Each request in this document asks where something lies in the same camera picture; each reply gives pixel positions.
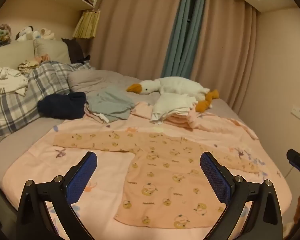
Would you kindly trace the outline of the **peach cartoon print shirt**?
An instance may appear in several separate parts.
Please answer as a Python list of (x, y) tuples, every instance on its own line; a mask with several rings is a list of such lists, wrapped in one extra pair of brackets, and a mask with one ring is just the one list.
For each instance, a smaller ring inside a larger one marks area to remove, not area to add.
[(85, 219), (95, 219), (98, 211), (109, 211), (118, 222), (130, 226), (159, 229), (193, 229), (210, 227), (224, 211), (225, 205), (215, 196), (200, 168), (200, 156), (210, 152), (223, 166), (259, 176), (256, 158), (262, 147), (253, 139), (230, 137), (217, 145), (200, 144), (185, 137), (163, 133), (97, 132), (60, 134), (50, 141), (57, 152), (81, 149), (103, 154), (134, 154), (123, 184), (120, 204), (104, 198), (111, 176), (100, 180), (79, 201)]

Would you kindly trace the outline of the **pink folded clothes stack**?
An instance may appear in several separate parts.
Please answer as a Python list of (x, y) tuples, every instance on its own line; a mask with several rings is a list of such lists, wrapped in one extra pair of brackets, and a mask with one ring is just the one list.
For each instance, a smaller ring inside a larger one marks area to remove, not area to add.
[[(131, 114), (150, 120), (152, 117), (153, 106), (147, 102), (138, 102), (136, 106), (131, 110)], [(182, 127), (189, 130), (193, 129), (201, 129), (202, 125), (200, 124), (200, 120), (198, 119), (199, 114), (191, 109), (189, 113), (180, 114), (173, 113), (168, 117), (164, 117), (162, 121), (151, 121), (154, 124), (169, 124), (172, 126)]]

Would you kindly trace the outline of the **white patterned clothes pile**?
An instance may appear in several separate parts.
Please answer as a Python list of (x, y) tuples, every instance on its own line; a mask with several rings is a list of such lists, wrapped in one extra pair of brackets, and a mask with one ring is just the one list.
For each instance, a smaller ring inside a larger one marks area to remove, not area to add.
[(26, 60), (19, 64), (17, 69), (0, 67), (0, 95), (15, 93), (21, 96), (26, 95), (29, 74), (40, 65), (38, 60)]

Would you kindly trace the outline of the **pink printed duvet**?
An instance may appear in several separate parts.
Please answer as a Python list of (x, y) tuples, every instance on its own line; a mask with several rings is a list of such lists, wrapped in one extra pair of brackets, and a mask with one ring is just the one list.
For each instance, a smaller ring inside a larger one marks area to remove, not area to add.
[(93, 151), (97, 169), (74, 211), (95, 239), (203, 239), (225, 208), (200, 168), (210, 151), (234, 175), (271, 180), (281, 211), (289, 208), (288, 184), (250, 128), (210, 113), (189, 123), (151, 124), (143, 106), (109, 125), (65, 121), (8, 168), (2, 189), (18, 207), (27, 180), (51, 181)]

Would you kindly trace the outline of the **white goose plush toy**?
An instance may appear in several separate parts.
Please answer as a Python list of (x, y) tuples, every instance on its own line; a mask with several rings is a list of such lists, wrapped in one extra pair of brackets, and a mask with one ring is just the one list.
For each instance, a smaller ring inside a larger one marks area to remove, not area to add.
[(126, 91), (136, 94), (159, 92), (161, 95), (163, 93), (170, 93), (195, 97), (198, 102), (196, 111), (199, 113), (211, 109), (212, 100), (219, 98), (217, 90), (211, 91), (209, 88), (204, 88), (200, 83), (179, 76), (144, 80), (140, 83), (130, 85)]

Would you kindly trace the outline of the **grey plaid blanket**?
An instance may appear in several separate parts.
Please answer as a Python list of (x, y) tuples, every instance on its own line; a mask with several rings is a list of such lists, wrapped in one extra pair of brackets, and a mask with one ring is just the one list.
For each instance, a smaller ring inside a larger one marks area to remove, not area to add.
[(68, 75), (78, 70), (91, 69), (88, 61), (66, 64), (47, 61), (30, 72), (24, 96), (15, 92), (0, 95), (0, 142), (10, 134), (40, 117), (38, 101), (51, 94), (70, 93)]

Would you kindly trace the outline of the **dark navy garment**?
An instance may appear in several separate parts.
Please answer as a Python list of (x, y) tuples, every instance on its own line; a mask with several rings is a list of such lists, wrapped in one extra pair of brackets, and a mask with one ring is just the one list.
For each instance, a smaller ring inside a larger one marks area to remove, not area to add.
[(39, 114), (46, 118), (75, 120), (84, 116), (86, 100), (84, 92), (51, 94), (40, 100), (37, 108)]

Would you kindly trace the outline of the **grey garment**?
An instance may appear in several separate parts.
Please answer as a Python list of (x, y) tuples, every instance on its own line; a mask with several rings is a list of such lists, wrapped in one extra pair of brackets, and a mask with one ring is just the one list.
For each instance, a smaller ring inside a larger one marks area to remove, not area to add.
[(115, 87), (107, 87), (87, 96), (88, 112), (108, 124), (117, 120), (127, 120), (135, 103), (124, 92)]

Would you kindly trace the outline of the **white folded garment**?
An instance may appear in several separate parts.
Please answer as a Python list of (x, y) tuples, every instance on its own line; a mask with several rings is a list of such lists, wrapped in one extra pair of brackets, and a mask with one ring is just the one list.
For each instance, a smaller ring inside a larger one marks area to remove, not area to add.
[(153, 106), (150, 122), (162, 124), (172, 115), (187, 116), (198, 103), (195, 97), (187, 94), (162, 93)]

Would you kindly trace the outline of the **teal curtain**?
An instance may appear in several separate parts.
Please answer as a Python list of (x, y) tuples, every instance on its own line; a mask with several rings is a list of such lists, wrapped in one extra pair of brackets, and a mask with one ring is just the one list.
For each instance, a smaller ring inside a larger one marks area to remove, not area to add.
[(196, 55), (205, 0), (180, 0), (161, 77), (189, 78)]

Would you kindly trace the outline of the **beige pillow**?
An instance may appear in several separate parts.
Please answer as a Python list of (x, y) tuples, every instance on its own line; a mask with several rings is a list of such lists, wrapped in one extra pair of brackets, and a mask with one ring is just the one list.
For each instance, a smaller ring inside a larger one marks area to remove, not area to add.
[(68, 47), (63, 41), (40, 38), (0, 47), (0, 67), (17, 69), (20, 63), (45, 54), (52, 61), (71, 63)]

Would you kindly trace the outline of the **dark brown cloth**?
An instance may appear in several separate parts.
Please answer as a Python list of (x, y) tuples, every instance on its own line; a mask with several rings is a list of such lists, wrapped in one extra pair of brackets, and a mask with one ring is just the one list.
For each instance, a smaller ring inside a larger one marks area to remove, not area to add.
[(85, 61), (90, 60), (91, 56), (90, 55), (84, 56), (83, 50), (75, 38), (71, 40), (66, 38), (61, 38), (61, 40), (67, 45), (68, 54), (71, 63), (83, 64)]

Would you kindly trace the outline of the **small plush toys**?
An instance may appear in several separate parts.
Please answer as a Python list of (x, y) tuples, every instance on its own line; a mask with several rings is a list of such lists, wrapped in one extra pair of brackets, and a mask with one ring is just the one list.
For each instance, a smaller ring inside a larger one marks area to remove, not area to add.
[(35, 39), (45, 39), (45, 40), (55, 40), (55, 33), (53, 33), (50, 29), (42, 28), (39, 30), (35, 30), (33, 26), (29, 25), (22, 29), (19, 33), (17, 33), (15, 40), (17, 42), (23, 42), (28, 40)]

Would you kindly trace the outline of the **colourful yarn bundle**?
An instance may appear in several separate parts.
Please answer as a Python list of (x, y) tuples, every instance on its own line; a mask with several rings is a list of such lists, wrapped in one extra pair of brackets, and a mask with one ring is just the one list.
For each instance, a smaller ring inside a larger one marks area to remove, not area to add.
[(11, 43), (11, 28), (8, 24), (0, 24), (0, 47)]

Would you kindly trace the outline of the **yellow pleated lamp shade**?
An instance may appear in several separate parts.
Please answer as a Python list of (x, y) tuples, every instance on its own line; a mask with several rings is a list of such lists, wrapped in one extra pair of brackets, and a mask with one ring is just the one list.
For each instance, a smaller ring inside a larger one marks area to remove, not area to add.
[(98, 22), (100, 19), (100, 9), (97, 11), (84, 11), (79, 19), (74, 33), (74, 38), (91, 39), (95, 38)]

